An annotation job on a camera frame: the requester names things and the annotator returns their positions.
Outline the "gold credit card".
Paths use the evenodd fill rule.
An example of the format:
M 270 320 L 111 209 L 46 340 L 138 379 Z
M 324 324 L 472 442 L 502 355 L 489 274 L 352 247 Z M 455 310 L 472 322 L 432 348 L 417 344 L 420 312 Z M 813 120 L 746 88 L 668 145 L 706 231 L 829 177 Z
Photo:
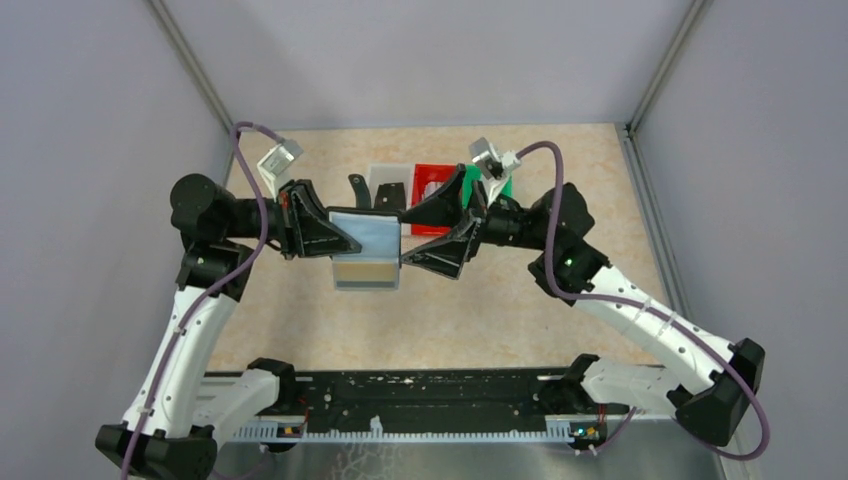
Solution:
M 399 271 L 391 262 L 334 262 L 332 267 L 340 283 L 395 283 Z

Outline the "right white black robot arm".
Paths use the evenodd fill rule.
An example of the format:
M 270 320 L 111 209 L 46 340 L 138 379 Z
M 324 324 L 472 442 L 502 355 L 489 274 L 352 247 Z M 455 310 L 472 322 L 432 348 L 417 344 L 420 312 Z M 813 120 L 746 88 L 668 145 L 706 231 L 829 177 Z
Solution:
M 548 191 L 530 207 L 499 196 L 489 201 L 483 181 L 462 195 L 464 167 L 432 195 L 404 211 L 406 224 L 442 235 L 402 257 L 455 279 L 482 244 L 531 249 L 528 269 L 549 296 L 606 322 L 652 355 L 654 365 L 619 364 L 583 354 L 563 382 L 576 412 L 622 404 L 671 415 L 688 433 L 728 445 L 757 393 L 765 351 L 752 339 L 730 341 L 689 322 L 630 281 L 585 239 L 594 220 L 571 184 Z

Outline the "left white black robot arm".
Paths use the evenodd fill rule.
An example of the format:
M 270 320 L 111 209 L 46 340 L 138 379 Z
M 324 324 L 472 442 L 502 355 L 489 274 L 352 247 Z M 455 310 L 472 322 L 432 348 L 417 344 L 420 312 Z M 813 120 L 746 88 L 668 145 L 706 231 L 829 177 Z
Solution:
M 205 406 L 197 403 L 211 353 L 260 248 L 287 259 L 361 250 L 330 221 L 308 180 L 286 183 L 275 198 L 239 199 L 210 178 L 189 174 L 172 188 L 170 205 L 184 246 L 171 317 L 138 395 L 122 420 L 102 426 L 95 439 L 122 478 L 204 479 L 220 448 L 252 417 L 299 406 L 294 367 L 267 358 L 251 362 Z

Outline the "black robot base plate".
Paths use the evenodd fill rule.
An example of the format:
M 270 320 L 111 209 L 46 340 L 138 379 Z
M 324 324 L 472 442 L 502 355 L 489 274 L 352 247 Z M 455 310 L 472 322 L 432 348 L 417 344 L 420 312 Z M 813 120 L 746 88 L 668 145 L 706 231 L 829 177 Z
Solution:
M 541 433 L 554 416 L 624 414 L 598 407 L 564 382 L 568 370 L 487 368 L 300 371 L 290 403 L 261 410 L 290 417 L 312 434 Z

